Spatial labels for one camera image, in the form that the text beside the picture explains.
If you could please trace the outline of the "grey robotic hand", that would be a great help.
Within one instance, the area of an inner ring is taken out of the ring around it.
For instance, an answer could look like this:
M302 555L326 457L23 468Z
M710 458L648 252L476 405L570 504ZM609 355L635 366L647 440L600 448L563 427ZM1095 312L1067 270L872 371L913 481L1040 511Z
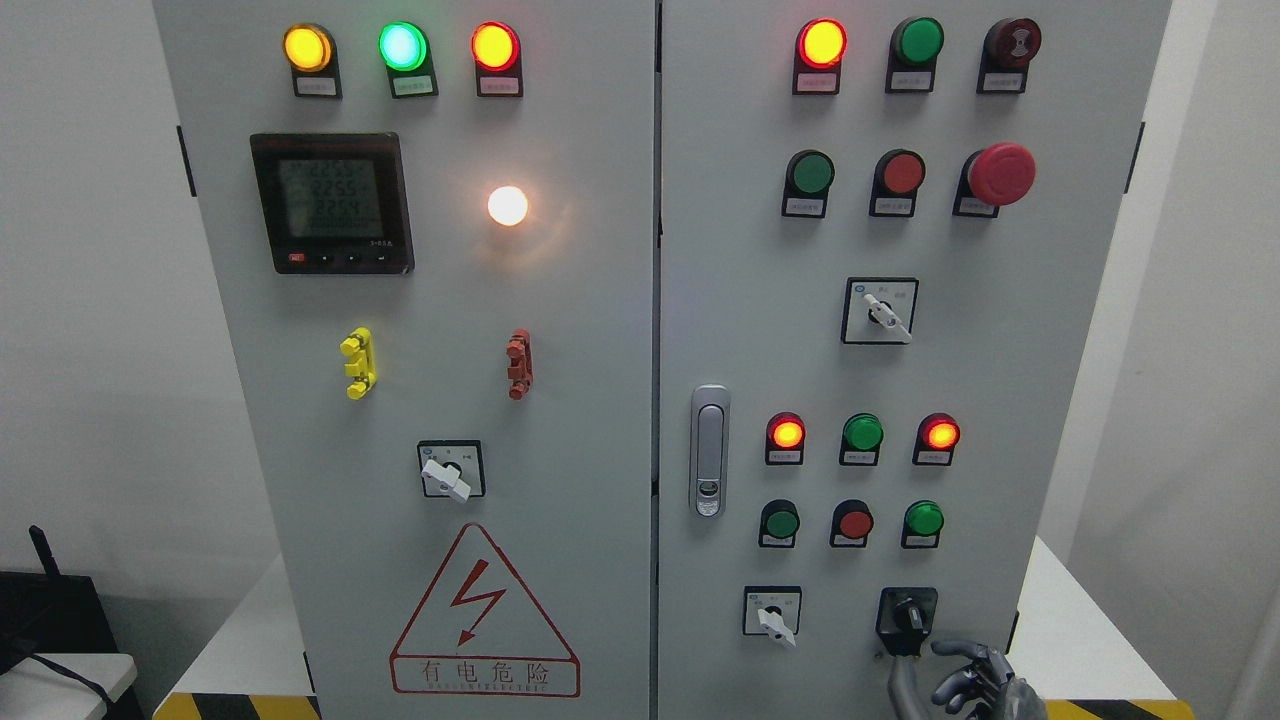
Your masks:
M969 659L968 665L947 675L931 696L931 702L946 714L956 715L973 702L969 719L1047 719L1046 702L1016 675L1004 653L973 641L933 641L931 648L940 656ZM919 694L911 659L893 659L888 694L896 717L931 716Z

